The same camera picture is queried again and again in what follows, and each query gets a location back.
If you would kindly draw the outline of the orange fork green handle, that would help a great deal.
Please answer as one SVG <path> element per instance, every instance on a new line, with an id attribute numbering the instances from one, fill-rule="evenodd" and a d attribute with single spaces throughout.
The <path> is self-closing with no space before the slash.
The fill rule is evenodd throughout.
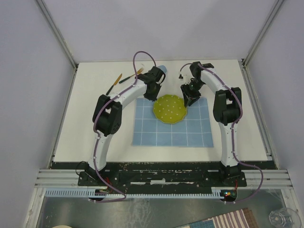
<path id="1" fill-rule="evenodd" d="M 136 73 L 137 73 L 137 74 L 140 74 L 143 70 L 144 70 L 144 68 L 141 67 L 138 71 L 136 71 Z M 136 74 L 133 74 L 133 75 L 131 75 L 131 76 L 128 76 L 128 77 L 126 77 L 126 78 L 120 80 L 118 83 L 121 84 L 121 83 L 123 83 L 123 82 L 129 80 L 131 77 L 133 77 L 133 76 L 135 76 L 135 75 L 136 75 Z"/>

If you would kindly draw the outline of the green dotted plate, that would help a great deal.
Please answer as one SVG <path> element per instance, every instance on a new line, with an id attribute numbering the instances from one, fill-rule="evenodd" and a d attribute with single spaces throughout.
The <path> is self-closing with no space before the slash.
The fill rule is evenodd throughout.
<path id="1" fill-rule="evenodd" d="M 153 105 L 155 117 L 165 124 L 176 124 L 184 119 L 187 108 L 183 98 L 177 95 L 164 95 L 159 97 Z"/>

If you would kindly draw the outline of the blue cup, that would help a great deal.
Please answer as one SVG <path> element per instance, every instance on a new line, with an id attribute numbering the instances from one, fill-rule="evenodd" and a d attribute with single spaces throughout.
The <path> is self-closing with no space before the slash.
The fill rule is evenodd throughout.
<path id="1" fill-rule="evenodd" d="M 163 73 L 167 73 L 167 68 L 166 68 L 166 66 L 164 66 L 164 65 L 159 65 L 159 66 L 157 66 Z"/>

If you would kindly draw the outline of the blue checked cloth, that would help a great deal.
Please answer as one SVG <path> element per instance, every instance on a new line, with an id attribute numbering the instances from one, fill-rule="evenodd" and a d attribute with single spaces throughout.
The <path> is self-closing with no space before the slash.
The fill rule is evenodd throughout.
<path id="1" fill-rule="evenodd" d="M 138 98 L 135 104 L 133 146 L 213 147 L 205 97 L 188 107 L 183 120 L 175 124 L 157 119 L 152 111 L 152 101 Z"/>

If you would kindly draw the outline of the orange knife green handle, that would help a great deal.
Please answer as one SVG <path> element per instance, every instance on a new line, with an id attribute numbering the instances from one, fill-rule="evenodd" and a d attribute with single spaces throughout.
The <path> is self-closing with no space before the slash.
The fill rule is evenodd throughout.
<path id="1" fill-rule="evenodd" d="M 121 77 L 122 77 L 122 73 L 118 76 L 118 78 L 115 80 L 115 82 L 111 85 L 111 87 L 108 89 L 108 91 L 106 92 L 106 95 L 109 95 L 110 94 L 110 92 L 112 91 L 112 89 L 113 89 L 113 87 L 115 86 L 115 85 L 117 85 L 118 84 L 118 82 L 120 81 L 120 79 L 121 79 Z"/>

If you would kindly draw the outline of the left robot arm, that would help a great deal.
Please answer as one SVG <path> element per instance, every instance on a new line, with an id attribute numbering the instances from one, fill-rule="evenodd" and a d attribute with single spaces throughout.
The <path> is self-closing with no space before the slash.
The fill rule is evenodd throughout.
<path id="1" fill-rule="evenodd" d="M 153 66 L 148 72 L 139 74 L 135 81 L 121 92 L 101 95 L 98 98 L 92 118 L 95 133 L 94 151 L 85 168 L 89 180 L 94 185 L 101 185 L 105 180 L 105 173 L 101 170 L 106 166 L 112 136 L 121 127 L 123 109 L 140 96 L 156 101 L 166 73 L 164 65 Z"/>

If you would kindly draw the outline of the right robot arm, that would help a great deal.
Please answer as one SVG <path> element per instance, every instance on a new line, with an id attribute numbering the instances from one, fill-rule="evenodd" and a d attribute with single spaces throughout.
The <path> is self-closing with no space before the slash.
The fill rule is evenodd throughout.
<path id="1" fill-rule="evenodd" d="M 237 156 L 237 124 L 243 116 L 241 89 L 228 86 L 216 74 L 211 63 L 187 63 L 181 69 L 185 66 L 190 67 L 192 74 L 190 82 L 180 87 L 185 107 L 192 106 L 200 99 L 203 85 L 207 85 L 214 94 L 213 117 L 219 124 L 222 148 L 218 181 L 228 186 L 241 175 Z"/>

